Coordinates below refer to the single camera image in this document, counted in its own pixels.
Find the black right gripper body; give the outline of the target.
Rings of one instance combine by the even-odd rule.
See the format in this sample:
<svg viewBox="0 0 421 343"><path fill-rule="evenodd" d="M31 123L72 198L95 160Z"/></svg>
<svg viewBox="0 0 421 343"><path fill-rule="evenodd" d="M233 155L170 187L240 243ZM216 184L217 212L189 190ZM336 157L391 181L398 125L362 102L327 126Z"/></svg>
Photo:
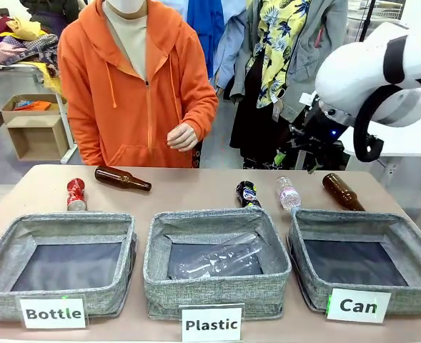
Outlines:
<svg viewBox="0 0 421 343"><path fill-rule="evenodd" d="M312 154L339 151L339 123L316 103L305 112L304 120L299 125L290 127L287 146Z"/></svg>

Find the person's left hand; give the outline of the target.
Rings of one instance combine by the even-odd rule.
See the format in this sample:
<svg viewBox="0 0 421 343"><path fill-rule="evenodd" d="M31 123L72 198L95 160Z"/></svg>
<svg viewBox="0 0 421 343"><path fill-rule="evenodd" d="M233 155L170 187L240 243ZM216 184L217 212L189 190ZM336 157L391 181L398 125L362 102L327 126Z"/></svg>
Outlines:
<svg viewBox="0 0 421 343"><path fill-rule="evenodd" d="M169 148L181 152L192 150L198 143L199 137L197 133L186 123L179 124L167 135L167 145Z"/></svg>

